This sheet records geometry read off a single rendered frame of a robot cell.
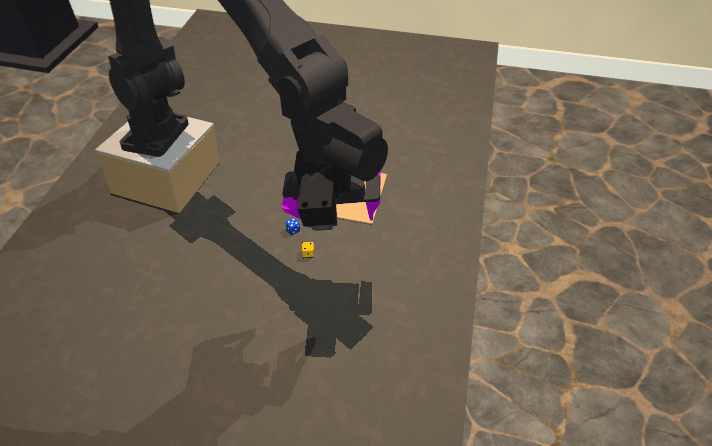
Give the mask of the yellow die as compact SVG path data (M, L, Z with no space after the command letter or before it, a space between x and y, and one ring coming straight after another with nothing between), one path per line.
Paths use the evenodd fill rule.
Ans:
M313 242L302 243L303 257L314 257L314 245Z

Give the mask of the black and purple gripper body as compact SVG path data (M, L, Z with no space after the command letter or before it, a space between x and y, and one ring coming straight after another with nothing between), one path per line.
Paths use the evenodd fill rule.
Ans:
M328 163L325 159L324 161L317 162L313 160L308 160L301 155L301 158L309 164L325 164ZM300 194L300 185L295 173L287 172L285 174L284 186L283 186L283 197L293 197L297 201L297 197ZM377 202L380 200L380 175L377 175L370 181L366 181L366 187L364 181L351 175L351 187L350 192L338 193L338 198L336 198L336 204L347 204L347 203L360 203L360 202Z

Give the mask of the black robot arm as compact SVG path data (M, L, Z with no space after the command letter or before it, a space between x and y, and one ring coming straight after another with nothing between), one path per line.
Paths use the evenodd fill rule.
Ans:
M174 46L158 37L149 0L109 0L116 51L108 56L112 89L129 110L122 150L163 156L189 125L167 97L180 94L184 74ZM250 43L280 95L299 148L295 173L303 226L333 230L338 193L350 192L351 175L370 181L388 154L379 124L346 100L348 68L326 37L283 0L218 0ZM295 54L295 55L294 55ZM280 81L280 82L279 82ZM133 143L133 144L132 144ZM309 164L301 155L325 164Z

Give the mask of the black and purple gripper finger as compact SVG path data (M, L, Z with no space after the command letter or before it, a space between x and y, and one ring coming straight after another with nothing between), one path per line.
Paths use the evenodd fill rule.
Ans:
M292 215L292 216L295 216L295 217L297 217L297 218L299 218L299 219L301 220L300 215L299 215L298 210L297 210L297 208L298 208L298 201L299 201L299 197L297 197L297 201L295 201L295 200L293 199L293 197L287 197L287 198L284 198L284 197L283 197L282 208L283 208L283 211L284 211L284 212L286 212L286 213L288 213L288 214L290 214L290 215Z
M380 175L380 197L381 197L381 171L379 172L378 175ZM373 220L374 212L377 209L377 207L379 206L379 204L380 204L380 200L377 202L366 202L366 207L367 207L370 221Z

